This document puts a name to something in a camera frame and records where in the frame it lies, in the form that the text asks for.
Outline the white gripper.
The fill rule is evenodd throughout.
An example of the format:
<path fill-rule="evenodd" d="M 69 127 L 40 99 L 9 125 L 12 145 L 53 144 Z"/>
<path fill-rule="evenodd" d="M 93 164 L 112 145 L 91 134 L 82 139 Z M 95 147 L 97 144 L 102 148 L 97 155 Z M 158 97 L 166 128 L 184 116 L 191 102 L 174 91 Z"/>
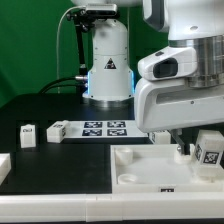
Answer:
<path fill-rule="evenodd" d="M 172 130 L 183 155 L 180 128 L 224 122 L 224 85 L 194 89 L 184 79 L 150 82 L 142 78 L 136 86 L 134 112 L 142 132 Z"/>

